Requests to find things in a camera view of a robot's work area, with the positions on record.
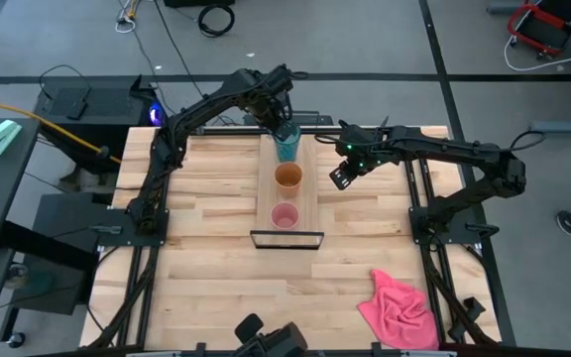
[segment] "power cord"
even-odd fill
[[[109,252],[107,252],[107,254],[105,254],[102,258],[100,258],[100,260],[98,261],[98,266],[100,266],[100,264],[107,259],[107,257],[109,257],[110,255],[112,255],[116,250],[118,250],[119,247],[114,247],[112,248]],[[100,330],[100,332],[105,332],[105,328],[103,328],[103,326],[100,324],[100,322],[98,322],[98,319],[96,318],[96,316],[94,315],[94,312],[91,311],[91,307],[89,307],[89,303],[87,304],[87,312],[89,313],[89,316],[91,317],[91,319],[94,321],[94,324],[96,324],[96,326],[98,327],[98,329]]]
[[[542,0],[539,0],[536,2],[536,4],[534,4],[534,6],[537,6],[541,3]],[[530,11],[526,12],[525,15],[523,15],[523,17],[521,18],[521,20],[519,20],[519,23],[516,25],[517,28],[519,28],[519,26],[523,23],[523,21],[529,16]],[[571,62],[571,58],[570,59],[561,59],[561,60],[556,60],[556,61],[552,61],[550,63],[545,63],[545,64],[541,64],[541,65],[536,65],[536,66],[532,66],[532,67],[528,67],[528,68],[519,68],[519,67],[515,67],[514,65],[511,64],[511,61],[508,58],[508,48],[511,46],[511,42],[515,39],[514,35],[511,35],[508,40],[506,41],[506,45],[504,46],[504,59],[506,60],[506,64],[508,65],[508,67],[512,70],[515,71],[531,71],[531,70],[537,70],[537,69],[541,69],[541,68],[545,68],[551,65],[557,65],[557,64],[562,64],[562,63],[567,63],[567,62]]]
[[[47,184],[48,186],[50,186],[50,187],[52,187],[52,188],[54,188],[54,189],[57,189],[57,190],[59,190],[59,191],[61,191],[61,192],[63,192],[63,193],[69,193],[68,191],[66,191],[66,190],[64,190],[64,189],[62,189],[62,188],[60,188],[60,187],[58,187],[58,186],[56,186],[56,185],[54,185],[54,184],[51,184],[51,183],[47,182],[46,180],[44,180],[44,179],[42,179],[42,178],[38,178],[38,177],[36,177],[36,176],[34,176],[34,175],[28,173],[28,172],[24,172],[24,175],[28,175],[29,177],[31,177],[31,178],[33,178],[33,179],[39,181],[39,182],[42,182],[42,183],[44,183],[44,184]]]
[[[471,253],[471,255],[473,257],[475,257],[475,259],[478,261],[478,263],[482,266],[482,268],[484,268],[484,271],[486,270],[486,264],[484,264],[484,257],[482,257],[473,247],[471,246],[464,246],[464,249],[466,249],[469,253]]]
[[[76,74],[78,74],[79,77],[81,77],[81,78],[83,78],[83,80],[85,80],[85,83],[87,84],[87,90],[91,90],[91,85],[89,84],[89,80],[87,80],[87,78],[84,75],[82,75],[81,72],[76,70],[76,68],[74,68],[71,65],[59,64],[59,65],[55,65],[54,67],[46,70],[45,72],[41,73],[41,75],[39,76],[39,87],[41,88],[41,92],[44,93],[49,100],[54,100],[54,98],[46,92],[46,89],[44,88],[44,84],[43,84],[43,78],[46,74],[50,73],[51,71],[53,71],[57,68],[69,68],[69,69],[73,70],[74,72],[76,72]]]
[[[138,4],[134,6],[134,2],[140,4],[140,0],[127,0],[125,1],[125,5],[122,3],[120,4],[122,8],[120,11],[118,11],[118,15],[116,15],[116,26],[114,27],[114,30],[116,30],[117,33],[129,34],[130,32],[136,30],[136,22],[134,19],[136,18],[136,8],[138,7]],[[131,9],[128,12],[127,6],[130,4]],[[120,30],[120,25],[128,25],[129,27],[127,30]]]
[[[208,14],[209,12],[211,12],[212,10],[215,10],[215,9],[224,10],[230,18],[228,25],[226,25],[226,27],[223,30],[213,30],[213,29],[209,28],[206,24],[204,24],[204,17],[206,17],[206,14]],[[224,5],[224,4],[213,4],[213,5],[206,6],[204,9],[202,9],[202,11],[199,12],[199,15],[197,16],[197,18],[194,18],[190,15],[187,15],[187,14],[179,11],[178,9],[175,9],[175,10],[180,15],[184,16],[185,18],[190,19],[192,22],[197,24],[197,27],[199,28],[199,32],[202,35],[204,35],[205,37],[210,38],[210,39],[218,38],[218,37],[226,34],[227,32],[229,32],[233,28],[233,25],[235,25],[235,13],[233,12],[233,9],[231,9],[230,7],[228,7],[227,5]]]
[[[88,229],[88,227],[81,228],[81,229],[76,229],[76,230],[73,230],[73,231],[69,231],[69,232],[65,232],[65,233],[58,234],[58,235],[56,235],[56,236],[52,236],[51,238],[57,238],[57,237],[60,237],[60,236],[64,236],[64,235],[72,234],[72,233],[76,233],[76,232],[80,232],[80,231],[87,230],[87,229]],[[109,252],[107,252],[107,254],[105,254],[105,255],[98,261],[97,267],[99,267],[100,264],[101,264],[108,256],[110,256],[111,254],[113,254],[117,249],[118,249],[118,247],[114,247],[112,250],[110,250]],[[79,286],[79,284],[74,284],[73,286],[63,287],[63,288],[58,288],[58,289],[53,289],[53,290],[51,290],[51,291],[48,291],[48,292],[45,292],[45,293],[42,293],[42,294],[37,294],[37,295],[31,296],[31,297],[17,298],[17,299],[14,300],[14,301],[10,301],[10,302],[8,302],[8,303],[4,303],[4,304],[0,305],[0,309],[1,309],[1,308],[4,308],[4,307],[6,307],[6,306],[10,306],[10,305],[13,304],[13,303],[17,303],[17,302],[21,302],[21,301],[26,301],[26,300],[34,299],[34,298],[42,298],[42,297],[47,296],[47,295],[50,295],[50,294],[54,294],[54,293],[58,293],[58,292],[62,292],[62,291],[70,290],[70,289],[74,289],[74,288],[76,288],[76,287],[78,287],[78,286]]]
[[[143,47],[143,43],[140,40],[140,37],[138,36],[138,32],[134,31],[134,37],[136,38],[136,41],[138,42],[138,48],[140,49],[140,52],[145,57],[145,60],[147,60],[147,64],[149,65],[149,69],[151,70],[151,74],[153,75],[154,81],[156,82],[156,85],[158,86],[158,90],[160,91],[160,99],[162,100],[162,103],[165,105],[165,107],[167,108],[167,110],[171,114],[173,114],[173,115],[176,114],[173,111],[173,109],[171,109],[171,107],[167,104],[167,99],[165,98],[165,93],[163,92],[163,89],[160,87],[160,82],[158,81],[158,76],[156,75],[156,70],[154,69],[154,65],[152,64],[151,59],[149,58],[147,53],[145,52],[145,48]]]
[[[175,49],[177,56],[179,57],[180,61],[182,62],[182,65],[184,66],[184,70],[186,70],[186,74],[188,74],[188,78],[190,79],[191,83],[193,83],[193,86],[197,90],[197,93],[199,93],[199,96],[203,98],[204,93],[202,93],[201,89],[199,89],[197,82],[195,82],[195,79],[193,78],[193,74],[188,69],[188,65],[186,65],[186,61],[184,60],[184,56],[182,55],[182,52],[177,47],[177,44],[175,43],[175,40],[173,39],[173,36],[171,35],[171,31],[169,30],[169,26],[167,25],[167,20],[165,20],[165,16],[163,15],[163,11],[160,9],[160,5],[158,4],[158,1],[154,0],[153,3],[156,4],[156,9],[158,10],[158,14],[160,15],[160,19],[163,22],[163,26],[165,27],[165,31],[167,32],[167,36],[169,36],[169,40],[171,41],[171,44],[173,45],[173,48]],[[221,121],[224,126],[230,125],[230,123],[227,123],[226,121],[224,121],[224,119],[220,115],[217,116],[217,120]]]
[[[539,138],[530,144],[526,144],[526,145],[523,145],[520,147],[515,146],[519,140],[521,140],[523,137],[528,136],[528,135],[539,135]],[[484,152],[484,153],[491,153],[491,152],[513,153],[513,152],[526,150],[526,149],[530,149],[534,146],[537,146],[537,145],[541,144],[543,141],[545,141],[546,137],[547,136],[543,132],[528,130],[528,131],[525,131],[525,132],[517,135],[516,138],[514,138],[513,142],[511,143],[511,145],[509,146],[508,149],[498,149],[498,150],[478,149],[478,151]],[[424,138],[410,138],[410,137],[387,139],[387,140],[382,140],[382,141],[378,141],[378,142],[374,142],[374,143],[349,143],[349,142],[346,142],[346,141],[341,140],[341,139],[337,139],[337,138],[334,138],[334,137],[331,137],[328,135],[321,135],[321,134],[314,135],[314,140],[316,140],[318,143],[321,143],[321,144],[343,144],[343,145],[350,145],[353,147],[375,147],[375,146],[382,145],[382,144],[393,145],[393,144],[395,144],[397,142],[401,142],[401,141],[413,141],[413,142],[429,143],[429,144],[437,144],[437,145],[443,144],[439,139],[424,139]],[[453,142],[446,142],[446,146],[449,148],[456,148],[456,149],[461,149],[461,150],[468,149],[465,146],[457,145],[457,144],[454,144]]]
[[[101,154],[101,153],[103,152],[103,151],[102,151],[100,148],[98,148],[97,146],[95,146],[95,145],[93,145],[93,144],[91,144],[91,143],[85,141],[84,139],[81,139],[80,137],[78,137],[78,136],[72,134],[71,132],[69,132],[68,130],[63,129],[61,126],[59,126],[59,125],[57,125],[57,124],[55,124],[55,123],[53,123],[53,122],[51,122],[51,121],[49,121],[49,120],[47,120],[47,119],[44,119],[44,118],[40,117],[39,115],[37,115],[37,114],[35,114],[35,113],[29,112],[29,111],[27,111],[27,110],[19,109],[19,108],[10,106],[10,105],[1,104],[1,103],[0,103],[0,109],[10,110],[10,111],[13,111],[13,112],[15,112],[15,113],[23,114],[23,115],[25,115],[25,116],[27,116],[27,117],[30,117],[30,118],[32,118],[32,119],[39,120],[39,122],[41,122],[41,124],[43,124],[43,125],[45,125],[45,126],[51,128],[51,129],[56,130],[57,132],[63,134],[64,136],[66,136],[66,137],[68,137],[69,139],[73,140],[74,142],[76,142],[76,143],[78,143],[78,144],[84,146],[85,148],[88,148],[88,149],[90,149],[90,150],[92,150],[92,151],[94,151],[94,152],[96,152],[96,153],[98,153],[98,154]],[[119,165],[120,165],[120,163],[121,163],[120,159],[118,159],[118,158],[116,158],[116,157],[114,157],[114,156],[109,156],[109,160],[111,160],[111,161],[113,161],[114,163],[119,164]]]
[[[44,140],[44,139],[41,139],[41,138],[37,138],[37,143],[43,144],[43,145],[45,145],[45,146],[53,147],[53,148],[56,147],[55,144],[50,143],[50,142],[48,142],[48,141],[46,141],[46,140]]]

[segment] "gray floor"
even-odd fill
[[[486,1],[429,5],[449,73],[512,73],[503,59],[507,19],[488,16]],[[87,75],[150,73],[133,35],[114,32],[118,8],[116,0],[8,0],[0,16],[0,76],[35,76],[60,63]],[[416,0],[238,0],[234,9],[230,35],[206,39],[186,17],[163,7],[192,72],[266,70],[285,62],[310,72],[435,73]],[[143,1],[137,20],[156,72],[184,74],[154,4]],[[515,65],[538,64],[523,46],[509,54]],[[571,63],[541,71],[556,72],[571,73]],[[218,83],[199,85],[210,91]],[[161,88],[173,110],[198,98],[187,83]],[[571,120],[571,83],[456,82],[452,88],[468,140],[505,146],[532,120]],[[0,101],[25,109],[33,108],[38,93],[36,84],[0,84]],[[295,109],[357,124],[378,124],[387,115],[390,124],[448,124],[436,82],[306,81],[295,84],[291,98]],[[514,334],[521,346],[571,349],[571,238],[554,222],[556,211],[571,210],[571,136],[551,136],[520,157],[527,164],[526,193],[485,204],[489,223],[502,228],[494,245]],[[27,172],[56,182],[71,168],[61,152],[38,144]],[[9,218],[31,226],[40,195],[54,192],[25,176]],[[4,292],[1,302],[7,298]],[[0,344],[0,356],[72,350],[83,318],[82,309],[73,316],[23,311],[18,329],[28,333],[28,344],[18,350]]]

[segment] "blue cup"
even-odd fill
[[[279,158],[280,163],[296,161],[296,151],[298,149],[298,141],[300,138],[301,129],[298,125],[293,125],[291,132],[283,140],[275,137],[277,158]]]

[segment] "black box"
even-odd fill
[[[150,87],[139,89],[140,80],[136,77],[90,79],[91,89],[84,80],[77,79],[47,79],[45,90],[37,99],[35,114],[99,148],[107,147],[110,155],[122,158],[129,128],[152,126],[149,113],[152,105],[156,103],[162,108],[155,92]],[[41,134],[93,174],[118,172],[117,164],[108,159],[99,160],[94,151],[52,128],[42,126]]]

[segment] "wooden table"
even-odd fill
[[[446,127],[422,132],[447,135]],[[153,135],[152,128],[131,129],[118,187],[140,187]],[[310,349],[369,349],[376,337],[356,304],[372,297],[370,271],[381,269],[426,291],[410,236],[404,168],[385,165],[339,191],[328,174],[343,159],[331,145],[316,148],[325,232],[320,250],[256,250],[249,231],[256,219],[259,143],[257,136],[190,138],[184,168],[171,176],[169,237],[158,261],[147,350],[193,350],[197,342],[209,350],[234,350],[240,343],[233,329],[251,312],[264,321],[264,331],[295,322]],[[455,165],[429,165],[436,194],[461,188]],[[421,182],[418,187],[424,195]],[[113,204],[125,207],[136,194],[117,189]],[[482,266],[461,246],[447,249],[458,298],[475,297],[487,309],[478,323],[499,340]],[[124,298],[131,250],[119,249],[96,275],[90,306],[103,325]],[[440,302],[448,328],[448,308]],[[128,342],[135,340],[139,308],[134,311]],[[99,332],[88,316],[81,345]]]

